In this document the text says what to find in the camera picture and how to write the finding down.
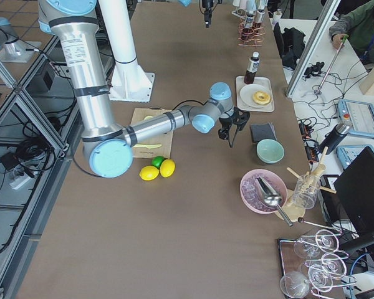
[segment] person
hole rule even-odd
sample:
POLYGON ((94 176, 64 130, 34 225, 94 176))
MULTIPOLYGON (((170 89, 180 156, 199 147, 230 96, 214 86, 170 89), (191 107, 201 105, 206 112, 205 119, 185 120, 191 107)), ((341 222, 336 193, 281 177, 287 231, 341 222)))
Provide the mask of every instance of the person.
POLYGON ((349 43, 360 60, 364 64, 374 63, 374 0, 342 16, 330 27, 329 33, 336 49, 343 37, 349 35, 349 43))

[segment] plate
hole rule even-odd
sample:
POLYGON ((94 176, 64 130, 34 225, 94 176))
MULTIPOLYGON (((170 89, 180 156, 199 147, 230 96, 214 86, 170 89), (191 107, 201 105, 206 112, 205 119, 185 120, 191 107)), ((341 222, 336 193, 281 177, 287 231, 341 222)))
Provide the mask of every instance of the plate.
POLYGON ((239 186, 242 201, 250 210, 259 214, 274 213, 277 210, 276 208, 267 207, 261 201, 261 194, 256 187, 256 179, 258 177, 264 178, 278 193, 280 193, 282 196, 280 206, 285 204, 287 201, 287 187, 278 175, 266 169, 254 169, 242 177, 239 186))
POLYGON ((239 96, 241 97, 241 100, 248 106, 254 107, 254 108, 264 108, 268 106, 273 99, 271 98, 270 102, 266 105, 260 105, 254 102, 252 99, 252 95, 256 92, 266 92, 270 97, 272 96, 272 93, 270 90, 268 90, 266 87, 259 85, 259 84, 248 84, 245 85, 240 91, 239 96))

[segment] black bag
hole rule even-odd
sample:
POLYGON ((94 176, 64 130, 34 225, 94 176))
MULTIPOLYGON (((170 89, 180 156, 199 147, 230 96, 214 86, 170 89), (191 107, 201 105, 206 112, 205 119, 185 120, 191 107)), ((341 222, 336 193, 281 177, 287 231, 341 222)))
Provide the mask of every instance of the black bag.
POLYGON ((304 37, 305 34, 295 28, 284 29, 284 33, 282 34, 284 52, 281 56, 284 67, 290 67, 295 70, 297 59, 300 58, 305 49, 304 37))

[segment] white desk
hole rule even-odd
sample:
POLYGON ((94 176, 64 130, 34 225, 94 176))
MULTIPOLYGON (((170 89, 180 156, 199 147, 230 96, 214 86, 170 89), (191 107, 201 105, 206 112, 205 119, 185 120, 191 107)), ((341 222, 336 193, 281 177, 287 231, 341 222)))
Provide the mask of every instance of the white desk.
MULTIPOLYGON (((313 28, 315 26, 316 21, 312 20, 293 20, 293 19, 281 19, 280 20, 280 28, 281 32, 284 32, 284 28, 292 28, 295 27, 298 30, 301 30, 306 36, 304 38, 305 42, 308 41, 311 32, 313 31, 313 28)), ((319 46, 317 47, 315 54, 312 57, 312 64, 315 64, 316 62, 324 62, 324 67, 323 71, 326 71, 327 68, 329 67, 332 58, 335 55, 335 49, 332 47, 332 43, 330 42, 330 38, 328 36, 328 30, 322 37, 322 40, 320 41, 319 46)), ((345 47, 341 50, 341 52, 338 55, 337 60, 334 63, 334 66, 331 69, 332 73, 337 73, 339 74, 340 78, 347 78, 348 73, 350 68, 358 62, 358 57, 356 53, 353 51, 352 46, 349 44, 349 42, 345 43, 345 47)), ((352 79, 347 80, 346 88, 350 87, 353 85, 359 78, 364 77, 365 75, 361 75, 357 78, 354 78, 360 74, 365 73, 365 68, 364 66, 359 62, 357 63, 353 69, 349 73, 349 77, 352 79)), ((292 71, 284 69, 285 77, 287 81, 289 82, 292 71)), ((322 78, 321 77, 311 77, 306 80, 306 82, 302 79, 297 87, 297 89, 294 92, 294 96, 292 100, 294 102, 298 101, 305 101, 306 103, 299 102, 295 103, 295 113, 298 118, 308 118, 310 116, 315 116, 318 119, 319 123, 325 123, 327 122, 325 120, 321 120, 313 111, 308 106, 308 102, 311 102, 312 100, 315 99, 315 95, 306 95, 305 97, 301 97, 305 92, 311 91, 312 87, 314 85, 319 85, 321 83, 322 78)), ((333 78, 331 76, 328 76, 327 81, 333 82, 333 78)), ((356 83, 349 91, 346 93, 345 98, 347 100, 355 100, 355 101, 360 101, 360 102, 368 102, 372 103, 374 105, 374 97, 369 97, 369 96, 364 96, 362 92, 359 89, 359 84, 363 80, 359 81, 356 83)), ((340 97, 341 92, 334 87, 331 83, 325 83, 323 88, 322 88, 322 94, 324 95, 326 101, 331 101, 334 98, 340 97)), ((324 116, 325 117, 331 117, 331 116, 336 116, 335 114, 335 109, 333 106, 333 103, 328 103, 324 107, 321 105, 322 100, 319 98, 317 101, 314 103, 318 105, 312 106, 318 111, 318 114, 320 114, 320 111, 322 109, 327 109, 327 111, 324 111, 324 116)), ((312 133, 312 137, 314 139, 317 139, 319 143, 321 143, 324 140, 324 136, 332 130, 332 128, 338 123, 338 119, 332 119, 330 120, 330 126, 328 128, 324 128, 323 130, 321 129, 323 126, 322 125, 316 125, 315 126, 315 131, 312 133)), ((355 137, 352 135, 348 135, 340 145, 367 145, 370 144, 374 147, 374 140, 369 139, 369 138, 359 138, 355 137)), ((326 174, 340 174, 342 172, 342 166, 339 163, 339 160, 337 158, 337 154, 335 151, 330 153, 329 155, 326 156, 325 158, 325 164, 327 166, 326 174)))

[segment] blue framed tablet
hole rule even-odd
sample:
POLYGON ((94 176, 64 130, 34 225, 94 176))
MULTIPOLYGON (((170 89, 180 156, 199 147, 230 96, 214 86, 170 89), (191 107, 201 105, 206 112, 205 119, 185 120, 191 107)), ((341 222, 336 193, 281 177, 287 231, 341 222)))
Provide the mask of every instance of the blue framed tablet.
POLYGON ((364 150, 369 147, 374 152, 372 145, 340 145, 337 146, 336 152, 338 160, 341 162, 342 168, 347 169, 350 163, 364 150))
POLYGON ((338 102, 338 111, 341 119, 353 123, 349 134, 374 138, 374 106, 371 103, 342 99, 338 102))

